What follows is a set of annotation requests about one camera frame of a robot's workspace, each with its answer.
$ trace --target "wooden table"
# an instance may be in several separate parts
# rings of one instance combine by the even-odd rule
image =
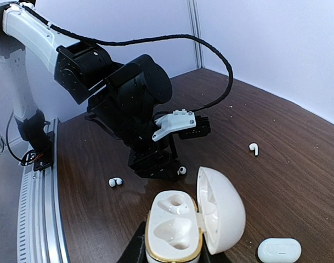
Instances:
[[[173,78],[173,99],[162,108],[203,105],[223,92],[226,78],[205,69]],[[299,262],[334,262],[334,125],[240,81],[202,114],[211,120],[210,135],[176,139],[188,168],[177,183],[140,179],[127,166],[129,148],[83,116],[60,125],[60,203],[71,262],[116,262],[157,193],[196,197],[199,166],[224,173],[244,202],[245,233],[226,252],[233,262],[257,262],[268,237],[297,239]],[[252,142],[258,157],[248,150]],[[107,181],[115,176],[124,185],[112,189]]]

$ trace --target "earbud charging case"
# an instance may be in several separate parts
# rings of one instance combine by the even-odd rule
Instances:
[[[182,191],[163,191],[154,199],[145,230],[149,263],[197,263],[202,234],[209,252],[234,246],[244,233],[245,207],[236,189],[222,173],[200,167],[197,202]]]

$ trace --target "white wall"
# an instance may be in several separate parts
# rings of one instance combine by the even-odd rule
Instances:
[[[191,33],[186,1],[168,0],[38,0],[37,10],[62,28],[80,35],[107,41],[126,41],[174,33]],[[196,69],[194,46],[189,40],[110,47],[113,61],[127,63],[141,54],[149,54],[173,77]],[[87,103],[77,105],[69,93],[58,85],[45,66],[33,54],[27,54],[27,69],[33,95],[46,119],[66,121],[86,111]],[[4,134],[12,106],[7,98],[0,69],[0,132]],[[10,139],[18,137],[12,125]]]
[[[198,0],[202,38],[237,79],[334,123],[334,0]],[[205,66],[226,73],[205,51]]]

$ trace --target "white robot arm segment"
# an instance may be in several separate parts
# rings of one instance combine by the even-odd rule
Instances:
[[[3,31],[34,52],[53,75],[58,57],[56,49],[59,46],[66,48],[80,41],[47,27],[23,9],[22,5],[35,10],[31,3],[10,4],[3,13]]]
[[[14,117],[23,122],[36,114],[29,79],[26,73],[25,50],[18,49],[5,58],[0,56],[0,65],[6,75],[6,85],[13,104]]]

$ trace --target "gold trim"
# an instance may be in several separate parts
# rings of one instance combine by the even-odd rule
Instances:
[[[164,258],[160,258],[159,256],[157,256],[155,253],[152,252],[151,248],[150,248],[150,244],[149,244],[149,239],[148,239],[148,233],[149,233],[149,222],[150,222],[150,214],[151,211],[149,211],[149,215],[147,217],[147,222],[146,222],[146,229],[145,229],[145,245],[146,245],[146,250],[149,253],[149,255],[155,259],[158,260],[159,262],[162,263],[181,263],[181,262],[189,262],[195,258],[197,258],[197,256],[201,253],[201,249],[202,249],[202,242],[203,242],[203,238],[202,238],[202,229],[199,228],[199,246],[196,248],[195,252],[193,252],[190,256],[187,256],[183,259],[164,259]]]
[[[199,209],[198,209],[198,207],[197,207],[196,201],[195,201],[191,196],[190,196],[190,198],[191,198],[191,200],[192,200],[193,203],[194,203],[195,211],[198,212]]]

